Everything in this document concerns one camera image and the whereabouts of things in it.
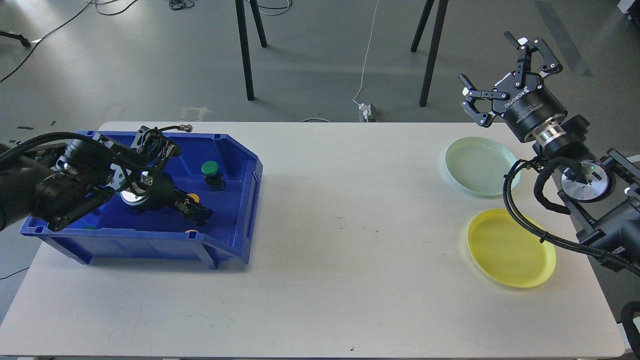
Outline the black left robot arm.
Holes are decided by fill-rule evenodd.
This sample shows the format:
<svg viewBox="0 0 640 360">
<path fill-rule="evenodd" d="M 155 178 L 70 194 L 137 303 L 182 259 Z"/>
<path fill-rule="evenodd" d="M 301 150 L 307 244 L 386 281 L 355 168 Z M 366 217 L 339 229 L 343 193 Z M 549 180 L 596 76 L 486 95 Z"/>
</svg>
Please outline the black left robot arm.
<svg viewBox="0 0 640 360">
<path fill-rule="evenodd" d="M 165 172 L 182 148 L 163 128 L 142 126 L 130 145 L 96 132 L 51 132 L 1 146 L 1 228 L 32 217 L 61 231 L 114 194 L 140 214 L 169 208 L 196 225 L 212 210 Z"/>
</svg>

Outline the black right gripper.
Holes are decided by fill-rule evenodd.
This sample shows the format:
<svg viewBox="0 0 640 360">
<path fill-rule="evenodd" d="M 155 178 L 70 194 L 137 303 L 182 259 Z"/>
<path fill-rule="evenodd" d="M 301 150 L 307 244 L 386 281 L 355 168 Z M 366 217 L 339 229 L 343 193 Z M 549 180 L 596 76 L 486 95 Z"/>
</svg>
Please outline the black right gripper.
<svg viewBox="0 0 640 360">
<path fill-rule="evenodd" d="M 518 50 L 513 76 L 501 80 L 500 91 L 487 91 L 476 89 L 471 80 L 460 73 L 458 79 L 463 84 L 464 96 L 460 107 L 478 126 L 488 128 L 496 114 L 480 112 L 476 102 L 500 101 L 500 115 L 514 136 L 521 143 L 532 142 L 541 125 L 549 121 L 560 124 L 566 119 L 567 109 L 543 82 L 544 78 L 562 72 L 563 65 L 541 37 L 517 39 L 509 31 L 503 35 Z M 531 70 L 531 60 L 536 53 L 542 58 L 538 72 Z"/>
</svg>

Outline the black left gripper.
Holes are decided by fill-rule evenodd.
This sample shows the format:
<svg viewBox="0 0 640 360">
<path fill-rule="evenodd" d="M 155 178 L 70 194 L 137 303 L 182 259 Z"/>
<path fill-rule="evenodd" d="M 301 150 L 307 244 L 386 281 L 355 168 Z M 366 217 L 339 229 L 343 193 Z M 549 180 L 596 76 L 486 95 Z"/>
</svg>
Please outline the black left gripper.
<svg viewBox="0 0 640 360">
<path fill-rule="evenodd" d="M 184 191 L 174 191 L 175 182 L 165 172 L 155 175 L 143 171 L 137 182 L 119 193 L 119 198 L 135 214 L 146 211 L 157 211 L 169 207 L 173 200 L 173 209 L 194 225 L 208 223 L 213 210 L 201 205 Z"/>
</svg>

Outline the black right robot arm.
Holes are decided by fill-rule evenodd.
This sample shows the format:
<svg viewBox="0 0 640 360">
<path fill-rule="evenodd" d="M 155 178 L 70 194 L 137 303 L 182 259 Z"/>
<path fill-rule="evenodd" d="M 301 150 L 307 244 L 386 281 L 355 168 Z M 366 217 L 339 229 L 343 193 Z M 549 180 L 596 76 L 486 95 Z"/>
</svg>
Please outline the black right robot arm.
<svg viewBox="0 0 640 360">
<path fill-rule="evenodd" d="M 510 166 L 499 190 L 506 213 L 540 246 L 553 246 L 592 258 L 613 272 L 639 276 L 639 168 L 611 146 L 602 155 L 588 141 L 590 121 L 570 115 L 546 79 L 563 65 L 542 37 L 504 34 L 517 51 L 513 69 L 490 89 L 478 89 L 464 74 L 460 107 L 480 127 L 499 120 L 534 156 Z M 532 195 L 551 214 L 579 224 L 574 240 L 542 229 L 527 219 L 514 200 L 514 181 L 535 171 Z"/>
</svg>

